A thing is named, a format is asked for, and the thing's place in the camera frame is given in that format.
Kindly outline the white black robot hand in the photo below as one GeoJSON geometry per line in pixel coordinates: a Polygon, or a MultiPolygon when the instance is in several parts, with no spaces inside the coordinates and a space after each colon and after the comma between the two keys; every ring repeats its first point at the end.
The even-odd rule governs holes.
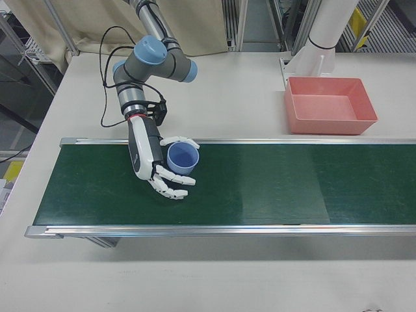
{"type": "Polygon", "coordinates": [[[134,114],[127,119],[128,147],[135,175],[147,181],[154,191],[173,200],[182,200],[188,196],[187,190],[172,189],[165,181],[180,185],[195,185],[196,180],[177,175],[164,167],[162,147],[176,142],[184,142],[198,149],[200,146],[193,139],[184,136],[162,138],[152,118],[143,114],[134,114]]]}

